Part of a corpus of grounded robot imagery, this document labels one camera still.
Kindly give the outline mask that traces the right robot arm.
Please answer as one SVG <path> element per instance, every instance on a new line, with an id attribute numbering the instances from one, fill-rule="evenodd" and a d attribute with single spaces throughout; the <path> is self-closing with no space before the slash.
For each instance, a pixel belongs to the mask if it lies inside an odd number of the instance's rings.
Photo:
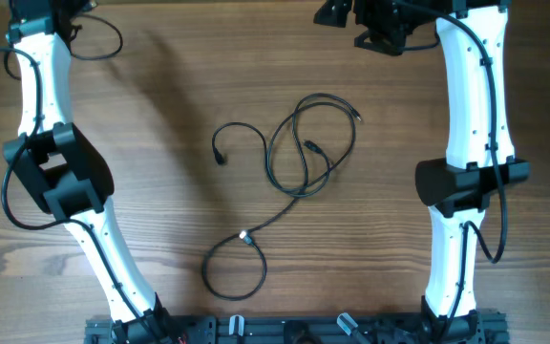
<path id="1" fill-rule="evenodd" d="M 421 161 L 415 188 L 429 209 L 432 258 L 428 285 L 417 313 L 379 315 L 372 321 L 338 316 L 356 343 L 506 343 L 503 313 L 481 311 L 474 293 L 475 258 L 497 263 L 481 223 L 492 197 L 506 198 L 523 183 L 529 164 L 516 156 L 506 117 L 503 46 L 508 0 L 327 1 L 316 11 L 319 25 L 342 28 L 349 17 L 364 27 L 356 47 L 390 56 L 408 50 L 408 37 L 434 23 L 445 57 L 449 138 L 443 158 Z"/>

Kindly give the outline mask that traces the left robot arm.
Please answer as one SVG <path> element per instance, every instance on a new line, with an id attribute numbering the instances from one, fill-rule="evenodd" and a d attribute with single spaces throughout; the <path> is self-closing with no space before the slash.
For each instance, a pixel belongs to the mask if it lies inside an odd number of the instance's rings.
<path id="1" fill-rule="evenodd" d="M 112 173 L 74 125 L 69 91 L 77 32 L 87 1 L 11 1 L 7 39 L 21 70 L 23 116 L 3 146 L 9 168 L 38 208 L 84 251 L 107 297 L 110 319 L 92 343 L 179 343 L 183 331 L 142 276 L 116 223 Z"/>

